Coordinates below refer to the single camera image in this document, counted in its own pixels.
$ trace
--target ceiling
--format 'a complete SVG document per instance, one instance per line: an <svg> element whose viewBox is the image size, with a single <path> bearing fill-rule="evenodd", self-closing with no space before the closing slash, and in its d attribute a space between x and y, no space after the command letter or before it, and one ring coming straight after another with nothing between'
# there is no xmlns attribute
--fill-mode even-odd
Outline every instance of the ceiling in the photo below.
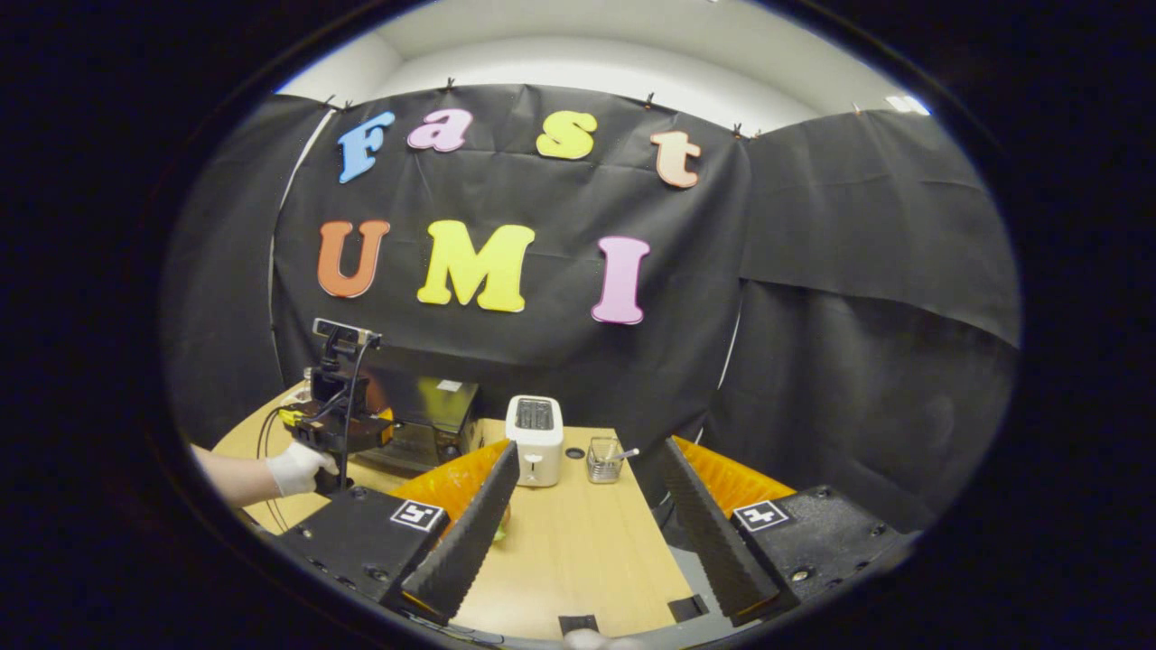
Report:
<svg viewBox="0 0 1156 650"><path fill-rule="evenodd" d="M765 83L822 115L903 93L840 49L747 0L438 0L376 30L402 59L521 37L623 40Z"/></svg>

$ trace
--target white toaster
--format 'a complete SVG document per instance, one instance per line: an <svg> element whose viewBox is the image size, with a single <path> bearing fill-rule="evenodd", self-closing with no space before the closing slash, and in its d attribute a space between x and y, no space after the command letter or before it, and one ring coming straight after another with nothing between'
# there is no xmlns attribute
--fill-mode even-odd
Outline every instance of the white toaster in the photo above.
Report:
<svg viewBox="0 0 1156 650"><path fill-rule="evenodd" d="M562 408L548 397L517 396L506 409L506 438L518 443L519 486L558 482L562 464Z"/></svg>

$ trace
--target white glove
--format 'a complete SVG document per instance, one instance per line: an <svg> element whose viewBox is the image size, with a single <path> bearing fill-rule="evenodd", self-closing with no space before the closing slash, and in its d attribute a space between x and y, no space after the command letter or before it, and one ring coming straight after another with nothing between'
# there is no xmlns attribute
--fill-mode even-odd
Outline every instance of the white glove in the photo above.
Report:
<svg viewBox="0 0 1156 650"><path fill-rule="evenodd" d="M305 494L317 489L317 471L321 467L326 472L336 475L338 461L328 453L320 453L294 441L289 449L280 456L274 456L265 461L273 473L273 480L281 490L281 496L294 494Z"/></svg>
<svg viewBox="0 0 1156 650"><path fill-rule="evenodd" d="M573 629L562 637L563 650L650 650L637 638L610 638L592 629Z"/></svg>

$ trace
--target screw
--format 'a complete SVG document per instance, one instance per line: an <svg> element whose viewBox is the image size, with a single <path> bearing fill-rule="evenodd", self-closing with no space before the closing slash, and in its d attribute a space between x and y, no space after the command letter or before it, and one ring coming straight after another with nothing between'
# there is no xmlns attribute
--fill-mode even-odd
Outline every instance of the screw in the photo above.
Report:
<svg viewBox="0 0 1156 650"><path fill-rule="evenodd" d="M390 579L390 574L385 573L385 570L380 567L375 567L373 564L365 567L365 575L377 582L387 582Z"/></svg>

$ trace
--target black backdrop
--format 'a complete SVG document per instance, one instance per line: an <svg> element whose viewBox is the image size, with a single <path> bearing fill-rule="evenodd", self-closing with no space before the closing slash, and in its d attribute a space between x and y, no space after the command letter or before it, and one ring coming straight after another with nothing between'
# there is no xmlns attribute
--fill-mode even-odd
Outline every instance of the black backdrop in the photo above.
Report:
<svg viewBox="0 0 1156 650"><path fill-rule="evenodd" d="M474 116L454 152L413 150L406 136L430 112ZM340 184L338 138L390 110L375 165ZM580 161L538 154L542 120L560 110L596 117L594 149ZM698 184L681 190L654 170L652 133L684 131L703 154L688 167ZM480 414L504 418L516 394L547 394L563 420L617 429L647 451L695 426L718 384L738 309L743 209L749 190L741 142L716 125L660 108L583 90L531 86L428 90L362 104L334 116L297 171L275 241L274 325L282 372L296 379L316 362L314 317L380 332L368 363L481 385ZM384 219L377 275L355 298L318 285L319 228L327 221ZM498 227L535 231L523 264L524 311L424 304L432 238L429 223L465 222L475 249ZM638 280L644 319L600 323L591 308L602 290L598 241L609 235L650 243ZM361 236L350 235L342 267L351 275ZM645 492L659 490L657 455L635 467Z"/></svg>
<svg viewBox="0 0 1156 650"><path fill-rule="evenodd" d="M325 113L301 97L262 103L206 165L173 230L161 349L178 422L202 446L284 390L269 332L268 242Z"/></svg>
<svg viewBox="0 0 1156 650"><path fill-rule="evenodd" d="M450 108L474 116L461 148L406 145L424 116ZM338 139L386 110L397 119L373 167L339 183ZM538 154L557 110L596 116L585 158ZM998 428L1020 331L1013 258L981 180L932 119L849 113L744 140L601 93L433 89L335 112L286 195L320 112L302 98L262 108L185 208L163 325L178 420L195 442L212 445L317 362L316 317L381 332L369 363L477 382L483 416L536 393L557 398L569 423L614 427L642 448L635 466L652 503L664 489L646 452L704 426L704 444L788 485L829 482L921 529ZM670 130L702 148L687 163L694 187L654 170L650 134ZM239 175L238 160L261 172ZM524 311L483 310L476 295L417 301L427 228L444 219L465 222L475 249L503 224L535 231ZM319 229L353 223L341 259L353 275L369 220L391 226L375 281L331 296L317 276ZM590 316L608 235L651 245L638 325Z"/></svg>
<svg viewBox="0 0 1156 650"><path fill-rule="evenodd" d="M1015 377L1018 280L991 194L917 116L820 118L747 153L742 318L703 442L925 529Z"/></svg>

